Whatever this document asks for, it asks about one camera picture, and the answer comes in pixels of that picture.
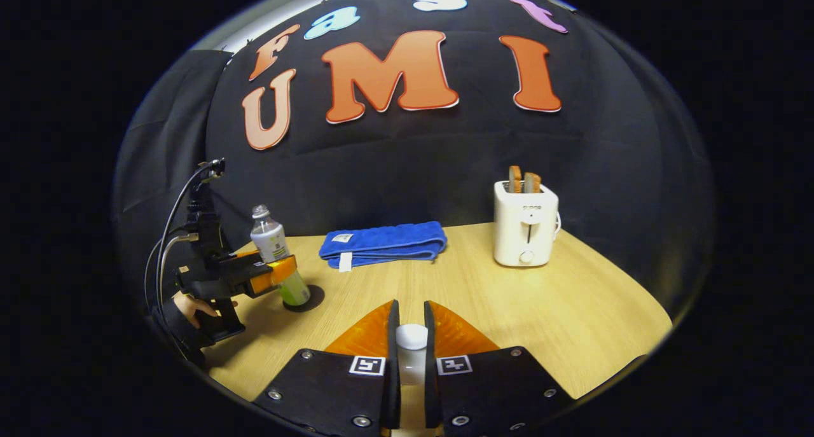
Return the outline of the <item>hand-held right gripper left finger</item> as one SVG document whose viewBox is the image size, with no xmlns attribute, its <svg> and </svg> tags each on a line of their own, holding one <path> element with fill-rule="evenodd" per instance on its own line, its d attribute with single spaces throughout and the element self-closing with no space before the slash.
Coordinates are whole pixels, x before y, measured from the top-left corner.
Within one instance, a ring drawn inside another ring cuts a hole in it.
<svg viewBox="0 0 814 437">
<path fill-rule="evenodd" d="M 298 350 L 254 405 L 311 437 L 390 437 L 401 419 L 398 324 L 392 299 L 325 350 Z"/>
</svg>

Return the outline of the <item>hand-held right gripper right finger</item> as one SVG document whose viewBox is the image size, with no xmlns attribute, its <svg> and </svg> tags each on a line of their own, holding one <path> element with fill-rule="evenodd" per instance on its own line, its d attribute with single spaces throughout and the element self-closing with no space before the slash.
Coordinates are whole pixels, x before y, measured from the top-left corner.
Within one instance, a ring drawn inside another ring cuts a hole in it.
<svg viewBox="0 0 814 437">
<path fill-rule="evenodd" d="M 436 437 L 534 437 L 576 407 L 526 347 L 498 347 L 433 301 L 424 317 L 425 425 Z"/>
</svg>

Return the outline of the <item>clear water bottle green label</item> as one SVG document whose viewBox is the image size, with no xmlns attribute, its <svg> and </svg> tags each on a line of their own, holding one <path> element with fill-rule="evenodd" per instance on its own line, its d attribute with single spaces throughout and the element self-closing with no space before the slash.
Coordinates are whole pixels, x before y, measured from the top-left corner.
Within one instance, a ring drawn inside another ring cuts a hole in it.
<svg viewBox="0 0 814 437">
<path fill-rule="evenodd" d="M 293 254 L 287 246 L 283 225 L 272 219 L 266 205 L 254 206 L 252 218 L 255 223 L 250 237 L 254 246 L 261 253 L 264 263 L 276 262 Z M 290 305 L 302 305 L 310 297 L 308 287 L 303 282 L 298 269 L 277 289 L 281 293 L 283 303 Z"/>
</svg>

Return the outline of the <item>dark round coaster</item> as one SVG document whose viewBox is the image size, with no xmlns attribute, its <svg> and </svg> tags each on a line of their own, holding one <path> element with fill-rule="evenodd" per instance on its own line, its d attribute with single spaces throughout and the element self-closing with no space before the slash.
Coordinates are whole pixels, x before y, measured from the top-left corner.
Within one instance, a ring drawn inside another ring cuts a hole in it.
<svg viewBox="0 0 814 437">
<path fill-rule="evenodd" d="M 324 301 L 325 292 L 320 286 L 317 286 L 316 284 L 309 284 L 308 291 L 310 297 L 304 304 L 290 305 L 288 303 L 283 303 L 283 307 L 295 313 L 304 313 L 308 312 L 309 310 L 316 309 Z"/>
</svg>

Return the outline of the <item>folded blue towel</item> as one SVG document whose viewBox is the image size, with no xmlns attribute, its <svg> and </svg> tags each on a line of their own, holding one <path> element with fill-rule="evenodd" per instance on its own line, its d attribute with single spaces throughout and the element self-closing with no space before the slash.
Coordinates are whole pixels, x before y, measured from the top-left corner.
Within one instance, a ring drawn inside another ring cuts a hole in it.
<svg viewBox="0 0 814 437">
<path fill-rule="evenodd" d="M 433 261 L 445 250 L 447 242 L 444 229 L 436 221 L 376 226 L 329 232 L 318 255 L 329 267 L 349 271 L 401 260 Z"/>
</svg>

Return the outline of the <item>cream white toaster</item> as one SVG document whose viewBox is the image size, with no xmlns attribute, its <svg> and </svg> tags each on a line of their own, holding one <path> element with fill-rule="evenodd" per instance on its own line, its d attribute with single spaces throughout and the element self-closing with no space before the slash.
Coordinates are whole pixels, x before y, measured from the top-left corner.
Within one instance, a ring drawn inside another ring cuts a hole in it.
<svg viewBox="0 0 814 437">
<path fill-rule="evenodd" d="M 541 193 L 509 193 L 507 180 L 494 182 L 494 260 L 511 268 L 549 263 L 562 228 L 559 198 L 541 185 Z"/>
</svg>

